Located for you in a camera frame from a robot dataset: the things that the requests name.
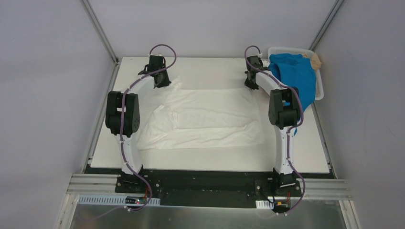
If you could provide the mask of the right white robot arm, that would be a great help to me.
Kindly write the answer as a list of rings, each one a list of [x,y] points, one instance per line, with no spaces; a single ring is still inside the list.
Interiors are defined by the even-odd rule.
[[[270,187],[276,195],[284,195],[296,185],[298,177],[293,166],[294,129],[299,126],[302,109],[298,92],[266,71],[259,56],[245,58],[245,86],[260,87],[269,95],[268,118],[276,134],[276,163]]]

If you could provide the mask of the white t shirt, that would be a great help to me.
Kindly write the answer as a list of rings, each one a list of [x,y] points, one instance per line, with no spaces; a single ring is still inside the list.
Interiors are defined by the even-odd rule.
[[[257,99],[247,88],[190,90],[181,78],[140,101],[139,150],[254,146],[264,142]]]

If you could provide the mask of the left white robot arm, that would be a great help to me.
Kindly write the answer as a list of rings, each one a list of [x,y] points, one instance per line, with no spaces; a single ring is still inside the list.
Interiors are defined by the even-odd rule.
[[[166,64],[165,57],[150,55],[149,63],[138,73],[138,77],[120,91],[107,94],[105,124],[114,135],[122,158],[121,170],[132,175],[127,186],[134,193],[140,193],[149,186],[149,182],[139,174],[143,168],[135,135],[140,127],[140,99],[155,88],[171,84],[167,69],[173,66]]]

